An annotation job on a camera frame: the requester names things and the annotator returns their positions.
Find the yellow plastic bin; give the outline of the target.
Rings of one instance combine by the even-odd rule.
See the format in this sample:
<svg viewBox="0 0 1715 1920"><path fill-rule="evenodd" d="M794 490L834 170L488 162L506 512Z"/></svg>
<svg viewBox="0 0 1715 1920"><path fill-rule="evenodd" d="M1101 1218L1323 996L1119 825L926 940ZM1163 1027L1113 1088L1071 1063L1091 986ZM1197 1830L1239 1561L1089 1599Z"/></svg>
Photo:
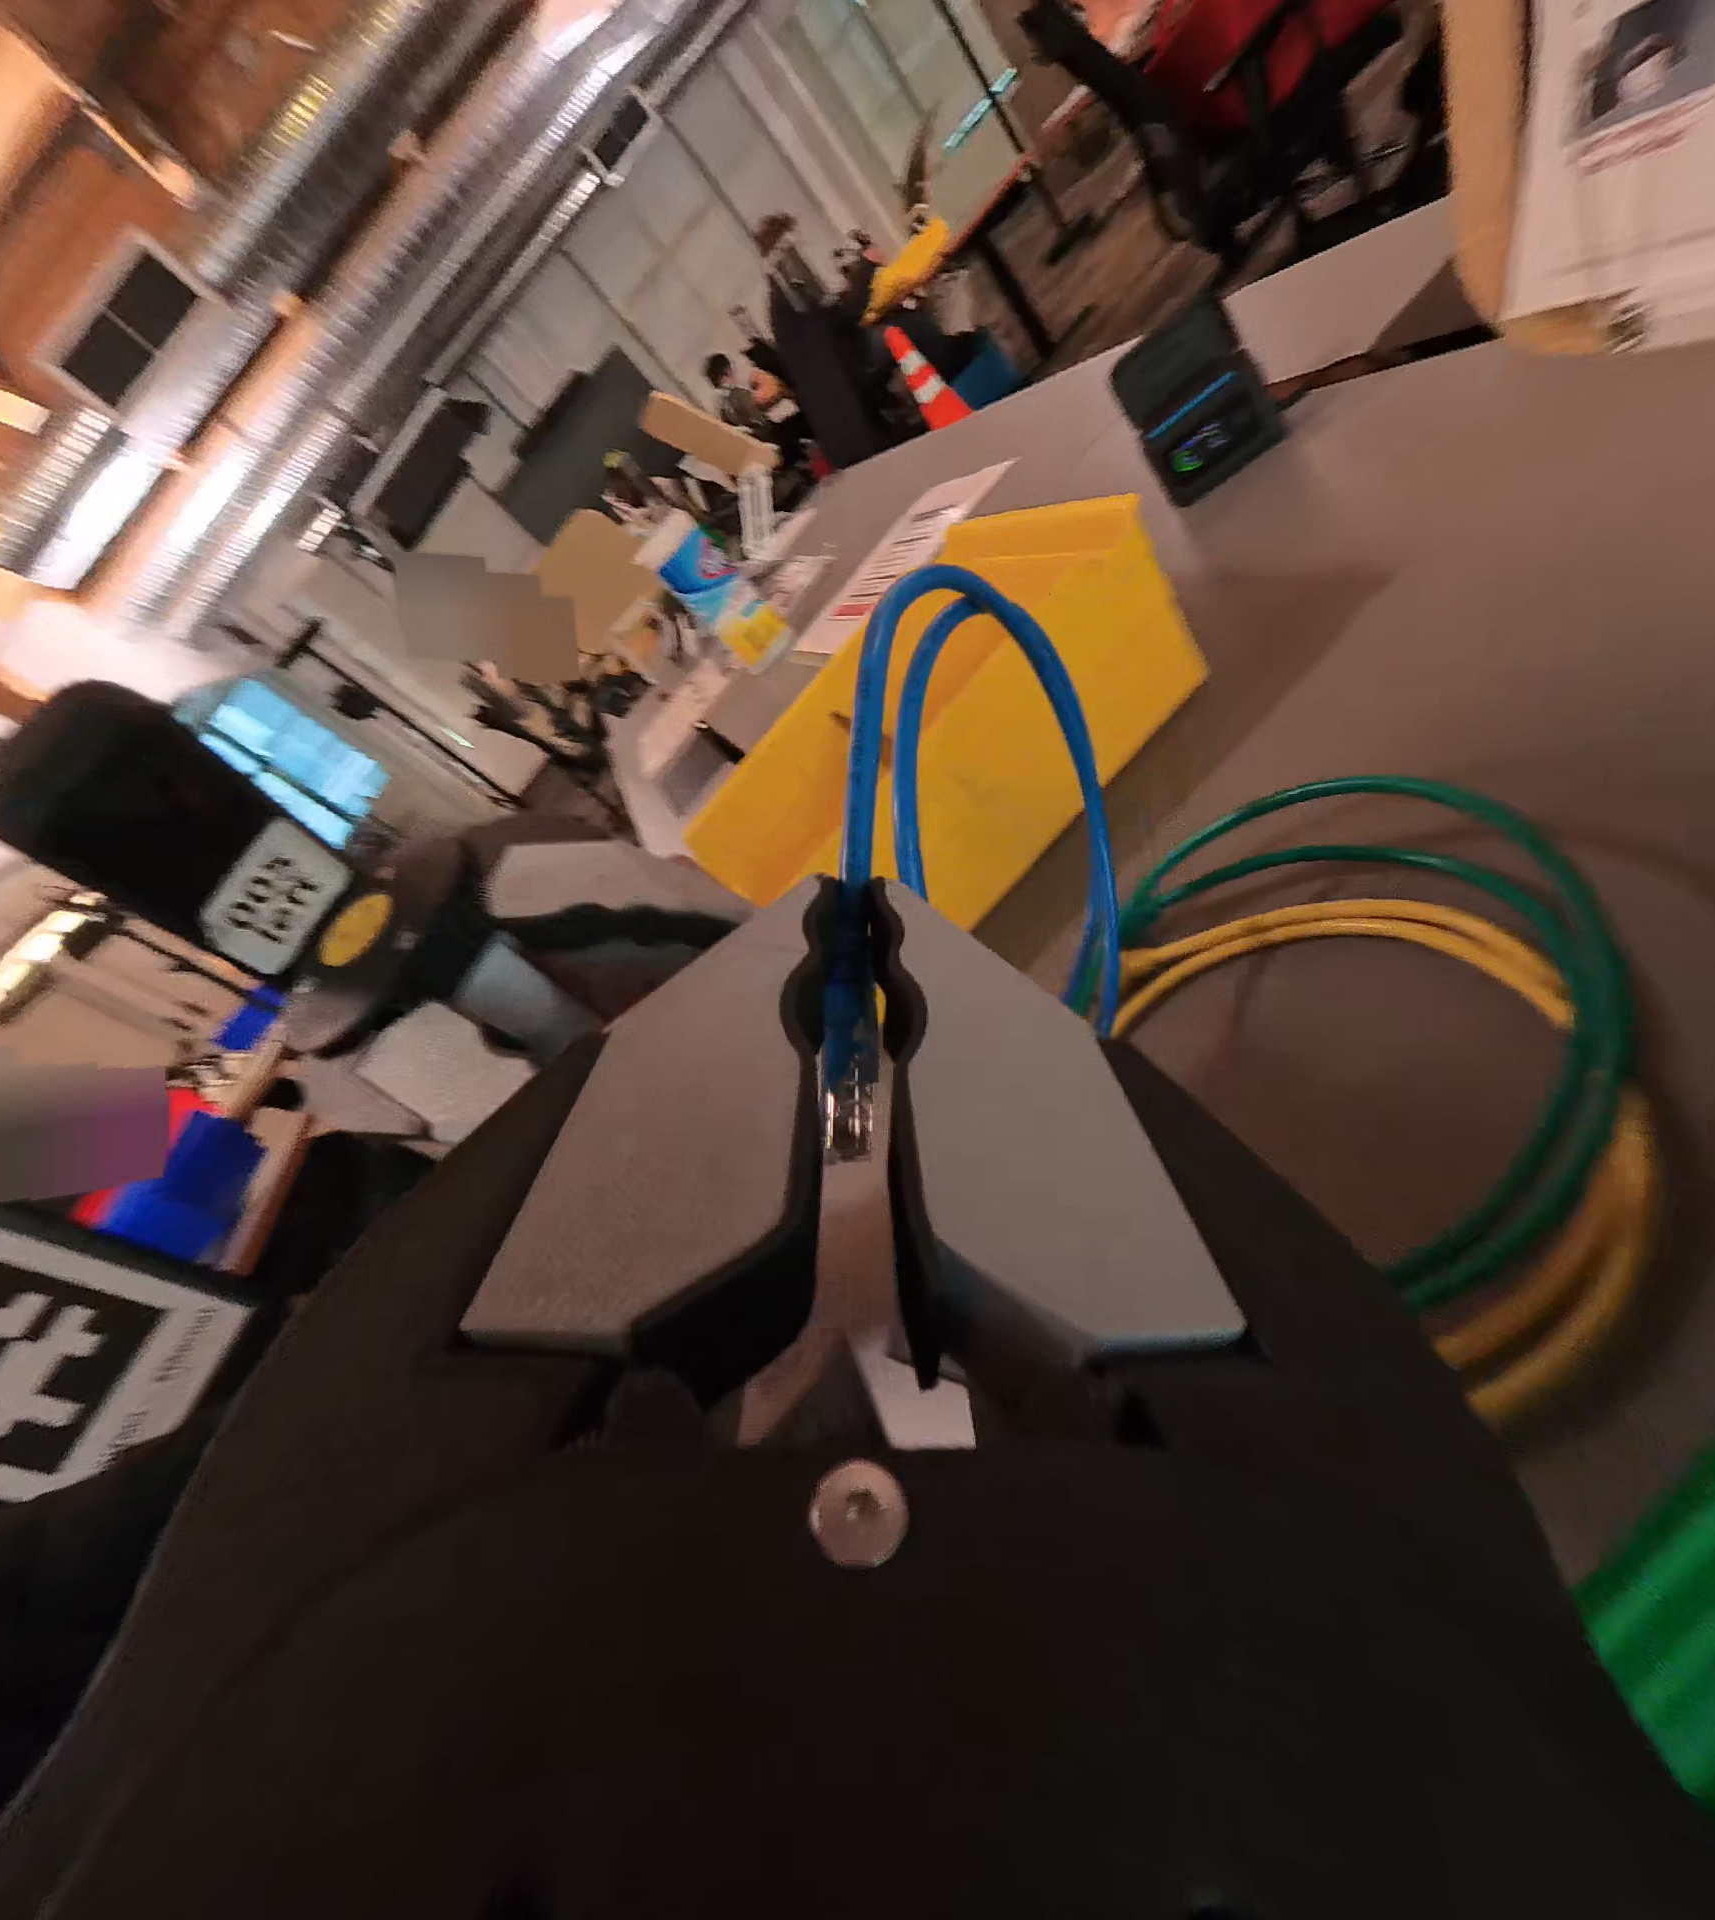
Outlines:
<svg viewBox="0 0 1715 1920"><path fill-rule="evenodd" d="M1044 627L1101 782L1205 684L1205 657L1133 492L966 520L940 558ZM858 653L856 637L844 644L684 831L698 865L758 905L838 867ZM970 618L936 665L918 780L926 893L966 929L1083 813L1058 717L1020 647L986 616Z"/></svg>

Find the wipes canister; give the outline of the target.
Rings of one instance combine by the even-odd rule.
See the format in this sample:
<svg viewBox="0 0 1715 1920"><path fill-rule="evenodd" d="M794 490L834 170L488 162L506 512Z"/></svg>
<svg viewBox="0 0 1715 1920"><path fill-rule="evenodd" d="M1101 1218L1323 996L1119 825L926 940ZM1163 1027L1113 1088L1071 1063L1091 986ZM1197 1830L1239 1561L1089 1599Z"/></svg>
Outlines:
<svg viewBox="0 0 1715 1920"><path fill-rule="evenodd" d="M740 667L768 671L792 646L780 607L690 514L674 510L658 520L638 549L638 563L658 576Z"/></svg>

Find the orange traffic cone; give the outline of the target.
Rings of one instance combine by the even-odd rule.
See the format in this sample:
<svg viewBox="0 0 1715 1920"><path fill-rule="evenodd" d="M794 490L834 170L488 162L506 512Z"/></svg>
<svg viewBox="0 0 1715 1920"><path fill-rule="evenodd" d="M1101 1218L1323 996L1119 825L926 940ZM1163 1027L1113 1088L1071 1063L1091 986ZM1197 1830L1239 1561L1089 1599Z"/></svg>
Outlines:
<svg viewBox="0 0 1715 1920"><path fill-rule="evenodd" d="M974 408L940 374L902 325L888 323L882 327L882 335L928 431L972 420Z"/></svg>

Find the black and white marker board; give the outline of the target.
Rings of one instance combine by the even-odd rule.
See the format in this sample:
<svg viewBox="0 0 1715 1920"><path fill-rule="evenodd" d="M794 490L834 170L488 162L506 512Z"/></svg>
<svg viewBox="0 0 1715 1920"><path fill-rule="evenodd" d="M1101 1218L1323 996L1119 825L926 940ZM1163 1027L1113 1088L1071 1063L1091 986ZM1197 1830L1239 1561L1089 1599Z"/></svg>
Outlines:
<svg viewBox="0 0 1715 1920"><path fill-rule="evenodd" d="M272 1320L224 1274L0 1204L0 1509L220 1408Z"/></svg>

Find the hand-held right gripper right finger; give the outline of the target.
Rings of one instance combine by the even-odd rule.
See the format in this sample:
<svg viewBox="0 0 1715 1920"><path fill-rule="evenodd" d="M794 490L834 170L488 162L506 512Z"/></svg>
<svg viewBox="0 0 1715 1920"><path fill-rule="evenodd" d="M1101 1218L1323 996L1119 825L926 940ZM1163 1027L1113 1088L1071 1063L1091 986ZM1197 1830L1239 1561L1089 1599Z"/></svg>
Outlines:
<svg viewBox="0 0 1715 1920"><path fill-rule="evenodd" d="M1223 1350L1247 1318L1075 1012L870 883L900 1320L922 1381Z"/></svg>

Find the small black device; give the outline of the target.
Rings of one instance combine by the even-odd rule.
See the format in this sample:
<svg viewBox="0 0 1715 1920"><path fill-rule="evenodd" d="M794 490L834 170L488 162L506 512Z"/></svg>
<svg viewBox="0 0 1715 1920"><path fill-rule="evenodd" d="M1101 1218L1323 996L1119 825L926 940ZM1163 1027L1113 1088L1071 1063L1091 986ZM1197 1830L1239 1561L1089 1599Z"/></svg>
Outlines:
<svg viewBox="0 0 1715 1920"><path fill-rule="evenodd" d="M1285 440L1277 399L1213 294L1131 344L1109 389L1157 487L1181 510Z"/></svg>

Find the blue plastic bin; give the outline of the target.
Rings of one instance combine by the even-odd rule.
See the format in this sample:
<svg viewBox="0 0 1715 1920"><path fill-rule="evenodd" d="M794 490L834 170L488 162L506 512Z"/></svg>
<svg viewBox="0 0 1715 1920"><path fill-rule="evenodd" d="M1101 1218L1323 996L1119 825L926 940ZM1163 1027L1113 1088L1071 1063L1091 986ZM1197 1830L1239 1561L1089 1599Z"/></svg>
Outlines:
<svg viewBox="0 0 1715 1920"><path fill-rule="evenodd" d="M232 1120L188 1109L160 1176L88 1194L60 1215L146 1253L242 1280L262 1258L312 1135L302 1112Z"/></svg>

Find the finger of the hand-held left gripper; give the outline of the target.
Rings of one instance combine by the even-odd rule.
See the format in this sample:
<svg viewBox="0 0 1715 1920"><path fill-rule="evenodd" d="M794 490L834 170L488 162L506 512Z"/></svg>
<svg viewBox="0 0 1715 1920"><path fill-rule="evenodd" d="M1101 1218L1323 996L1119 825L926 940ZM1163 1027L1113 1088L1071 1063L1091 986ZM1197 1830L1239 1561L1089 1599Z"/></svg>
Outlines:
<svg viewBox="0 0 1715 1920"><path fill-rule="evenodd" d="M524 841L498 854L486 876L498 921L606 913L694 916L738 925L748 901L684 856L658 856L622 839Z"/></svg>
<svg viewBox="0 0 1715 1920"><path fill-rule="evenodd" d="M442 1001L386 1024L352 1051L350 1070L414 1115L420 1137L434 1144L470 1137L538 1074L530 1057L492 1044Z"/></svg>

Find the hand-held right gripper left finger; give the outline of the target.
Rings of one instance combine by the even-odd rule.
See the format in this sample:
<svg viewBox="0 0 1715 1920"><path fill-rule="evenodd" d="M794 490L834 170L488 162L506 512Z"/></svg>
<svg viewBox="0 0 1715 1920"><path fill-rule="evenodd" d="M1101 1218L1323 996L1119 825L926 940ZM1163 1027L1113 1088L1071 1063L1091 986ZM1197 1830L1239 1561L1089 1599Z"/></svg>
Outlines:
<svg viewBox="0 0 1715 1920"><path fill-rule="evenodd" d="M780 1354L812 1315L822 991L814 876L616 1020L460 1331L534 1354Z"/></svg>

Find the paper sheet with red print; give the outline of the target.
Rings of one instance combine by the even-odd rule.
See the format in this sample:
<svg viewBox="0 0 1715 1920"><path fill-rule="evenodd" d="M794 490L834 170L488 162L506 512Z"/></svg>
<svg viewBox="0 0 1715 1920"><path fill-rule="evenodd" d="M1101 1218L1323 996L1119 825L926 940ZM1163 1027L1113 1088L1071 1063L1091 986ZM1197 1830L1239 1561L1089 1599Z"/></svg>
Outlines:
<svg viewBox="0 0 1715 1920"><path fill-rule="evenodd" d="M832 657L870 621L884 594L918 566L932 563L950 531L990 498L1014 459L950 478L922 492L886 533L836 580L836 591L800 637L800 651Z"/></svg>

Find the wooden display board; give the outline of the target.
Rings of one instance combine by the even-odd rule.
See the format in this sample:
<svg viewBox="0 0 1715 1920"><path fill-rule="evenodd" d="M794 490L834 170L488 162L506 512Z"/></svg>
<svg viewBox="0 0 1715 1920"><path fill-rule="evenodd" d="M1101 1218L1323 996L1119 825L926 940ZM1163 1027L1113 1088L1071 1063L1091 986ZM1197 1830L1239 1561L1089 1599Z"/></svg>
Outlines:
<svg viewBox="0 0 1715 1920"><path fill-rule="evenodd" d="M1547 319L1521 323L1507 323L1497 314L1515 214L1529 4L1445 2L1439 5L1449 209L1459 281L1475 312L1493 323L1501 337L1523 349L1543 356L1653 352L1653 347L1605 345L1599 325L1577 314L1573 318L1553 314Z"/></svg>

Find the red and black chair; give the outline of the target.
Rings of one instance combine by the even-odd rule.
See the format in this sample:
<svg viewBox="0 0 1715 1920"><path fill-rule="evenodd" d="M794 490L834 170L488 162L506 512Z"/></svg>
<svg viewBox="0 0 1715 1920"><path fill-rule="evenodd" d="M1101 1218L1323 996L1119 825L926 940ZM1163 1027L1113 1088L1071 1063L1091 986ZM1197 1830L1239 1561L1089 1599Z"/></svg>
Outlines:
<svg viewBox="0 0 1715 1920"><path fill-rule="evenodd" d="M1157 7L1141 70L1165 92L1201 100L1205 83L1261 52L1269 96L1281 100L1313 53L1337 53L1357 38L1381 41L1381 28L1397 33L1397 4L1167 2Z"/></svg>

